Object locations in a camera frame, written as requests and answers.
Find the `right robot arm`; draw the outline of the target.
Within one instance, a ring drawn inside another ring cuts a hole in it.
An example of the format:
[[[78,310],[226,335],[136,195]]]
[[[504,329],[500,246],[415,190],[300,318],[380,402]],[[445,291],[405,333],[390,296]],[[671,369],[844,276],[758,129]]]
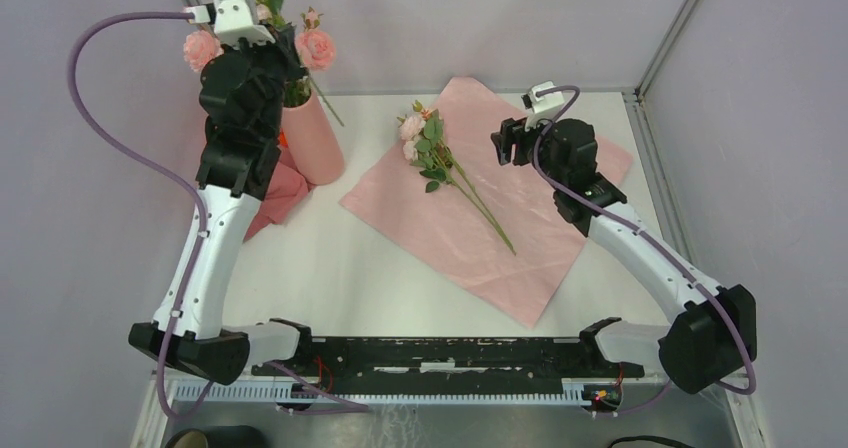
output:
[[[581,332],[580,368],[602,376],[617,362],[661,370],[680,390],[756,388],[756,301],[741,284],[725,287],[653,234],[626,195],[600,173],[594,128],[579,119],[505,119],[491,140],[502,165],[530,165],[553,189],[558,214],[604,248],[660,307],[663,325],[607,318]]]

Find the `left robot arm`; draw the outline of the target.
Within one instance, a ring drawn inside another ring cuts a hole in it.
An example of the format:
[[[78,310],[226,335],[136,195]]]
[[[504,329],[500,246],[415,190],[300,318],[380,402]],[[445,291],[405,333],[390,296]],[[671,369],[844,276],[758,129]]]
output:
[[[313,365],[304,325],[223,323],[232,271],[280,158],[283,85],[304,73],[292,26],[267,27],[256,41],[237,35],[201,72],[206,144],[195,192],[202,205],[160,307],[128,335],[132,347],[168,368],[230,385],[267,361],[295,376]]]

